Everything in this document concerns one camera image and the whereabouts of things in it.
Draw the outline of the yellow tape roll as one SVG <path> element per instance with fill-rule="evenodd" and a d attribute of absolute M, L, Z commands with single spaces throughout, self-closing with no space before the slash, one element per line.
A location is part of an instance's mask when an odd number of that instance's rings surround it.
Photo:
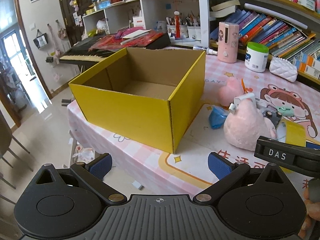
<path fill-rule="evenodd" d="M 276 129 L 277 140 L 290 145 L 306 146 L 305 128 L 295 122 L 282 119 Z"/>

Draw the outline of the large pink plush toy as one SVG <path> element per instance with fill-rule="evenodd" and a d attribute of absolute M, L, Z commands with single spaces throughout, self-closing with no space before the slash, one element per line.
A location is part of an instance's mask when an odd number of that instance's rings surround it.
<path fill-rule="evenodd" d="M 250 101 L 243 101 L 229 113 L 223 125 L 225 139 L 231 145 L 254 151 L 260 136 L 276 139 L 276 128 Z"/>

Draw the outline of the blue wrapper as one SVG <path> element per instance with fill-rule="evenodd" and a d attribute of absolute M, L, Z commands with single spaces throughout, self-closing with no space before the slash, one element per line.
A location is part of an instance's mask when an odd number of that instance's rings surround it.
<path fill-rule="evenodd" d="M 212 129 L 219 129 L 225 123 L 228 116 L 228 111 L 219 106 L 214 106 L 209 115 L 209 124 Z"/>

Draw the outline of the grey toy car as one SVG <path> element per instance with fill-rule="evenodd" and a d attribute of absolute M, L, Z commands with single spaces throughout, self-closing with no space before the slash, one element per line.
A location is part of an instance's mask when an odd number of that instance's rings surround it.
<path fill-rule="evenodd" d="M 279 111 L 273 111 L 270 109 L 262 109 L 261 112 L 265 118 L 268 118 L 272 122 L 272 124 L 275 126 L 275 128 L 278 127 L 280 121 L 283 118 L 283 115 Z"/>

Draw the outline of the white power adapter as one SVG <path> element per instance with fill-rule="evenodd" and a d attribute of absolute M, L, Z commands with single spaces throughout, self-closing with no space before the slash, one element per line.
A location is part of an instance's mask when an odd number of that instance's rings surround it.
<path fill-rule="evenodd" d="M 253 104 L 253 106 L 255 106 L 255 107 L 257 106 L 255 94 L 254 93 L 247 93 L 247 94 L 235 97 L 233 99 L 233 102 L 230 104 L 228 110 L 230 112 L 234 113 L 237 110 L 240 103 L 243 101 L 250 101 Z"/>

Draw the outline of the pink heart plush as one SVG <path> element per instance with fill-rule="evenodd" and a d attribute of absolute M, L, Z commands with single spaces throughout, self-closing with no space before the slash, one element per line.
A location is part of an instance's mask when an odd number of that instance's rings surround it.
<path fill-rule="evenodd" d="M 226 84 L 219 88 L 217 98 L 223 107 L 229 107 L 234 98 L 244 95 L 241 81 L 235 77 L 229 77 Z"/>

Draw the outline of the small white red box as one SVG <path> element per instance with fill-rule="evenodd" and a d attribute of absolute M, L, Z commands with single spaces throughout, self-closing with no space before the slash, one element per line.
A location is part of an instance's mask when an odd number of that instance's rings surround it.
<path fill-rule="evenodd" d="M 274 107 L 266 100 L 255 98 L 255 102 L 256 102 L 257 108 L 260 109 L 261 111 L 274 110 Z"/>

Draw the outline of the pink cartoon table mat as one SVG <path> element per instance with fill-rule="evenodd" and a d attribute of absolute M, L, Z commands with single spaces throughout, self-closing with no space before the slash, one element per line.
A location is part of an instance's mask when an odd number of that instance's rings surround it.
<path fill-rule="evenodd" d="M 233 76 L 242 78 L 256 96 L 268 85 L 296 92 L 308 105 L 315 124 L 319 124 L 319 92 L 309 85 L 291 83 L 268 71 L 255 73 L 241 61 L 228 64 L 209 55 L 206 57 L 201 108 L 181 139 L 176 154 L 163 152 L 90 124 L 76 102 L 67 108 L 71 132 L 82 146 L 112 155 L 114 170 L 123 170 L 153 193 L 195 195 L 217 180 L 208 168 L 210 152 L 215 151 L 231 161 L 246 162 L 252 167 L 262 168 L 266 164 L 255 158 L 252 152 L 229 144 L 223 129 L 212 129 L 209 125 L 208 117 L 212 104 L 216 103 L 217 90 Z"/>

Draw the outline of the black electronic keyboard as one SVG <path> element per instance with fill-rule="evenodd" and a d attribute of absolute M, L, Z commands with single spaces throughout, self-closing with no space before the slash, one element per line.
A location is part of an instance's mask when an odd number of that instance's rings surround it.
<path fill-rule="evenodd" d="M 116 39 L 115 35 L 89 37 L 77 43 L 66 51 L 60 58 L 61 63 L 74 65 L 89 65 L 92 62 L 100 62 L 113 53 L 127 47 L 163 49 L 170 45 L 167 33 L 149 31 L 133 40 Z"/>

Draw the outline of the white jar green lid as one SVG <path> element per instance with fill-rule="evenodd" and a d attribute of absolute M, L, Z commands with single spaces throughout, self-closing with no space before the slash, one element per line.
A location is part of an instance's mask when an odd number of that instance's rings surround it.
<path fill-rule="evenodd" d="M 262 73 L 266 69 L 269 48 L 265 45 L 248 42 L 245 56 L 245 66 L 251 71 Z"/>

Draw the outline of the row of leaning books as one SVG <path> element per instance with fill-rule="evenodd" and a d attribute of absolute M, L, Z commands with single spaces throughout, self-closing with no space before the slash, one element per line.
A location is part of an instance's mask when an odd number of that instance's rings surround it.
<path fill-rule="evenodd" d="M 274 16 L 239 9 L 236 6 L 220 11 L 212 11 L 217 16 L 214 29 L 209 35 L 210 46 L 217 48 L 222 38 L 219 23 L 229 22 L 239 26 L 239 49 L 244 50 L 249 42 L 267 46 L 269 54 L 290 62 L 300 54 L 315 56 L 319 59 L 319 38 L 307 33 L 292 23 Z"/>

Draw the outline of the pink cylindrical humidifier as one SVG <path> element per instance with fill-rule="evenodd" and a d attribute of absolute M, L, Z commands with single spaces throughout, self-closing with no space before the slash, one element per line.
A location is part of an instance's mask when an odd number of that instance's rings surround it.
<path fill-rule="evenodd" d="M 236 63 L 238 57 L 239 25 L 219 23 L 217 58 L 225 63 Z"/>

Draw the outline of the white pen holder cup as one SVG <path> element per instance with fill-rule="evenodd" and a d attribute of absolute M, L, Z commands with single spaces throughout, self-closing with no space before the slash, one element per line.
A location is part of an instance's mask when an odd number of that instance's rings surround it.
<path fill-rule="evenodd" d="M 176 26 L 167 24 L 167 32 L 170 37 L 176 36 Z M 180 25 L 180 38 L 188 38 L 188 27 Z"/>

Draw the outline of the white rolled paper tube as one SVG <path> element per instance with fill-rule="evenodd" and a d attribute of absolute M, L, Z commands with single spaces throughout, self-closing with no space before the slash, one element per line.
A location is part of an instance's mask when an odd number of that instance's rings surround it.
<path fill-rule="evenodd" d="M 265 14 L 268 14 L 270 16 L 274 16 L 276 18 L 279 18 L 279 19 L 282 19 L 282 20 L 285 20 L 286 22 L 289 22 L 297 27 L 300 27 L 304 30 L 308 29 L 308 26 L 298 20 L 295 20 L 289 16 L 286 16 L 284 14 L 281 14 L 279 12 L 276 12 L 276 11 L 273 11 L 273 10 L 270 10 L 270 9 L 266 9 L 266 8 L 263 8 L 263 7 L 259 7 L 259 6 L 256 6 L 256 5 L 253 5 L 253 4 L 249 4 L 249 3 L 245 3 L 244 4 L 244 8 L 245 9 L 249 9 L 249 10 L 253 10 L 253 11 L 256 11 L 256 12 L 262 12 L 262 13 L 265 13 Z"/>

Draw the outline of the white cubby shelf unit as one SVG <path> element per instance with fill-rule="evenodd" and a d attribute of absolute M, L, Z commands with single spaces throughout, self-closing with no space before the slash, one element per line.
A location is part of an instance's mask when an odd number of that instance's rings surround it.
<path fill-rule="evenodd" d="M 180 13 L 182 20 L 190 15 L 199 17 L 199 0 L 127 0 L 85 15 L 82 20 L 87 33 L 95 30 L 101 19 L 106 20 L 111 34 L 134 22 L 145 29 L 156 29 L 159 23 L 164 23 L 166 30 L 167 20 L 173 19 L 176 11 Z"/>

